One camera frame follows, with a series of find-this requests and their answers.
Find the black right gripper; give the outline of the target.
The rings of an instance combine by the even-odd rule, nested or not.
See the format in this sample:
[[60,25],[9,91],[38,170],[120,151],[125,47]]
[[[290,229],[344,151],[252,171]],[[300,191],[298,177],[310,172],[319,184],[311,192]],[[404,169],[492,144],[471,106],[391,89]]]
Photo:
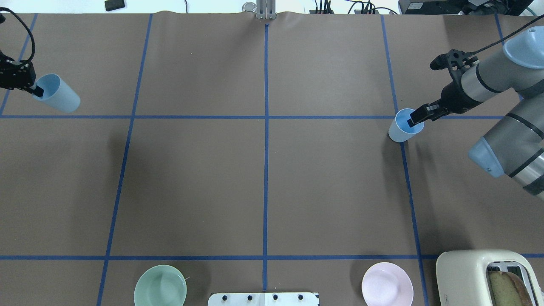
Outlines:
[[408,126],[412,128],[427,120],[436,121],[451,113],[466,113],[480,105],[481,102],[469,97],[461,85],[461,77],[476,64],[478,58],[472,52],[450,50],[437,56],[430,63],[430,68],[435,71],[446,68],[451,82],[442,89],[441,97],[437,101],[426,103],[410,113]]

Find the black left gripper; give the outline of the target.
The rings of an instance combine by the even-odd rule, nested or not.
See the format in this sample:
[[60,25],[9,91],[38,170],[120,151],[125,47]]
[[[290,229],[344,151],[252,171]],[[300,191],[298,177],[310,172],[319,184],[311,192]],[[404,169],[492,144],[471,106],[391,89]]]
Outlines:
[[33,62],[18,62],[13,58],[0,53],[0,87],[7,90],[25,90],[31,95],[43,97],[44,90],[33,86],[36,74]]

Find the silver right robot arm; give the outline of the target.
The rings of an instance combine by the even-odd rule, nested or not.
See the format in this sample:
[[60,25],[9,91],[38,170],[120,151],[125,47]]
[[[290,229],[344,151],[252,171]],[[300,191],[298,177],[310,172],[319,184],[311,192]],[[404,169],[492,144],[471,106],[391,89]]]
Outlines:
[[543,26],[519,29],[484,59],[477,52],[452,49],[439,55],[433,70],[451,81],[440,97],[411,110],[406,127],[465,114],[511,92],[514,103],[470,148],[469,158],[493,177],[513,179],[531,196],[543,198]]

